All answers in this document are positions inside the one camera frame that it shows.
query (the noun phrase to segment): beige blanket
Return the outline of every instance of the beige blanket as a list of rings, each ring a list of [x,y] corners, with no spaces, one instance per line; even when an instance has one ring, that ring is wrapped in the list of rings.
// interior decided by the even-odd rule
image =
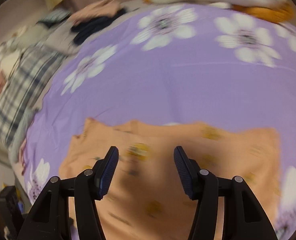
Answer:
[[[189,158],[218,177],[242,176],[271,222],[279,203],[279,137],[274,129],[229,133],[204,123],[151,126],[131,121],[108,127],[88,118],[73,136],[59,175],[77,176],[117,146],[120,160],[109,193],[97,201],[107,239],[186,240],[196,201],[182,188],[173,160],[181,145]],[[69,214],[75,219],[74,199]],[[224,206],[219,202],[216,238],[221,239]]]

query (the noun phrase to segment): metal rivet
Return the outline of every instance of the metal rivet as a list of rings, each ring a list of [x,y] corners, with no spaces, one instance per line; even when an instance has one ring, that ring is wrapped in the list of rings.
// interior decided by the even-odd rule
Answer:
[[[236,177],[235,177],[235,181],[237,181],[237,182],[242,182],[243,179],[242,179],[242,177],[236,176]]]
[[[85,170],[84,173],[86,176],[90,176],[93,174],[93,171],[91,169]]]
[[[58,181],[58,177],[57,176],[54,176],[50,179],[50,182],[51,183],[56,183]]]
[[[208,174],[209,174],[209,171],[207,171],[207,170],[205,170],[205,169],[202,169],[202,170],[199,171],[199,173],[200,173],[201,175],[208,175]]]

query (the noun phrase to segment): checkered blanket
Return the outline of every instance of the checkered blanket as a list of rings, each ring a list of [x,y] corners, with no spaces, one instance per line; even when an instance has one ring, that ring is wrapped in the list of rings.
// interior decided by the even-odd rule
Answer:
[[[65,55],[42,44],[30,46],[0,94],[0,142],[8,149],[27,107],[32,108]]]

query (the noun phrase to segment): mattress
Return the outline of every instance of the mattress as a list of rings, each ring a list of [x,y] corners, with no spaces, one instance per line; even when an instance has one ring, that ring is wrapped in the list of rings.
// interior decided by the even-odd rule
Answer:
[[[296,230],[296,28],[202,5],[136,15],[84,44],[54,77],[27,132],[24,174],[33,203],[58,175],[87,117],[115,126],[206,122],[280,136],[279,213],[286,240]]]

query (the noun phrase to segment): white flower pattern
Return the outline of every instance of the white flower pattern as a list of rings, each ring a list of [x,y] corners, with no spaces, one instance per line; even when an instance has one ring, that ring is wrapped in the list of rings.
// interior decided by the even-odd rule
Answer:
[[[220,46],[235,49],[235,56],[249,63],[261,61],[265,66],[275,67],[273,58],[281,59],[271,46],[273,39],[265,28],[256,27],[254,19],[245,14],[235,13],[232,19],[218,17],[215,24],[225,35],[216,40]]]
[[[296,168],[286,170],[280,199],[280,214],[276,221],[276,234],[279,240],[287,240],[296,230]]]
[[[104,62],[115,54],[117,45],[110,45],[108,47],[99,49],[92,56],[83,58],[75,71],[73,71],[67,78],[64,80],[63,84],[66,84],[66,87],[63,89],[61,95],[66,93],[68,89],[73,93],[86,78],[92,78],[98,75],[103,71],[105,64]]]
[[[173,5],[156,9],[140,19],[138,27],[143,29],[131,44],[140,44],[150,38],[142,47],[143,51],[167,46],[174,37],[188,39],[196,35],[193,26],[186,23],[198,19],[194,8],[181,10],[184,5]]]
[[[277,35],[288,39],[289,48],[296,52],[296,31],[286,24],[275,24],[274,25]]]
[[[35,172],[32,172],[31,166],[30,181],[27,182],[27,194],[32,204],[35,202],[44,185],[46,184],[49,172],[50,164],[45,163],[43,159],[40,160]]]

